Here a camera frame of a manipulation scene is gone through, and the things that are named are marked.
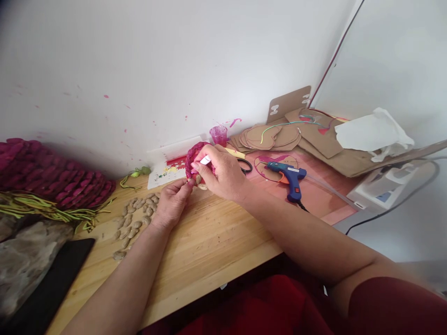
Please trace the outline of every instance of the colorful string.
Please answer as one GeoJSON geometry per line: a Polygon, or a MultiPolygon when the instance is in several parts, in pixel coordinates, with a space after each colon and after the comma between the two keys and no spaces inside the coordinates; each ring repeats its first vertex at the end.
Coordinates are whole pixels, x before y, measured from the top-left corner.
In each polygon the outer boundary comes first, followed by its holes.
{"type": "Polygon", "coordinates": [[[278,125],[274,125],[274,126],[268,127],[268,128],[267,128],[266,130],[264,130],[264,131],[262,132],[262,134],[261,134],[261,143],[260,143],[260,144],[262,144],[262,141],[264,140],[264,133],[265,133],[267,130],[269,130],[269,129],[273,128],[273,127],[276,127],[276,126],[284,126],[284,125],[289,125],[289,124],[292,124],[292,123],[309,123],[309,124],[316,124],[316,125],[318,125],[318,126],[321,126],[323,129],[330,129],[330,128],[331,128],[331,124],[332,124],[336,119],[343,119],[343,120],[349,121],[348,119],[344,119],[344,118],[336,117],[336,118],[333,118],[333,119],[331,120],[331,122],[329,122],[329,124],[327,125],[327,127],[325,127],[325,126],[323,126],[321,123],[315,122],[315,118],[314,118],[312,115],[300,115],[299,117],[300,117],[300,118],[302,118],[302,117],[309,118],[309,119],[311,119],[312,121],[294,121],[294,122],[289,122],[289,123],[280,123],[280,124],[278,124],[278,125]]]}

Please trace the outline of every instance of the glue gun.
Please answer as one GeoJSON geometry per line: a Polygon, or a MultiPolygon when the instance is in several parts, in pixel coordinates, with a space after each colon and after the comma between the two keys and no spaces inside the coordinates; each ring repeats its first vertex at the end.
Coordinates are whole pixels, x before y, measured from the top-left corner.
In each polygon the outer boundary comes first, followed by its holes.
{"type": "Polygon", "coordinates": [[[283,177],[279,182],[290,185],[290,191],[287,195],[287,200],[300,205],[301,208],[301,191],[299,189],[298,180],[306,177],[307,171],[303,168],[295,169],[292,165],[287,165],[277,162],[261,162],[267,165],[269,170],[279,172],[283,177]]]}

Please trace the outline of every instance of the plastic cup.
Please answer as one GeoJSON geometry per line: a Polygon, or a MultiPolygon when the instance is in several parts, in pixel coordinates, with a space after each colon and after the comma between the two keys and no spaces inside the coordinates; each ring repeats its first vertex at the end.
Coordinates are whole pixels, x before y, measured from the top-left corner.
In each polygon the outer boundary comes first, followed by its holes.
{"type": "Polygon", "coordinates": [[[220,144],[222,147],[227,146],[227,127],[219,125],[210,129],[210,135],[214,144],[220,144]]]}

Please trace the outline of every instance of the red clothing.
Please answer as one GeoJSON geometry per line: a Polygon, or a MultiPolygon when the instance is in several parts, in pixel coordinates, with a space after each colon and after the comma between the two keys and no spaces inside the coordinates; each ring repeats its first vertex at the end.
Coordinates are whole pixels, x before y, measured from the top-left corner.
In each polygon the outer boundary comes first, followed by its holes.
{"type": "Polygon", "coordinates": [[[323,294],[275,275],[202,315],[180,334],[445,334],[447,301],[406,281],[357,286],[342,318],[323,294]]]}

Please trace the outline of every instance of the scissors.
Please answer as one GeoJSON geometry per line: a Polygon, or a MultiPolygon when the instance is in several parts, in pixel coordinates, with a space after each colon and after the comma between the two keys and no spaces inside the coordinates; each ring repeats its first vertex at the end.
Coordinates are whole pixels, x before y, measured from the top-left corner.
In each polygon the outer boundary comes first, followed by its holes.
{"type": "Polygon", "coordinates": [[[237,161],[247,164],[248,167],[250,168],[249,170],[247,170],[247,169],[244,169],[243,167],[241,167],[241,170],[245,175],[247,175],[247,173],[250,173],[251,171],[253,171],[253,165],[248,160],[245,160],[244,158],[237,157],[237,161]]]}

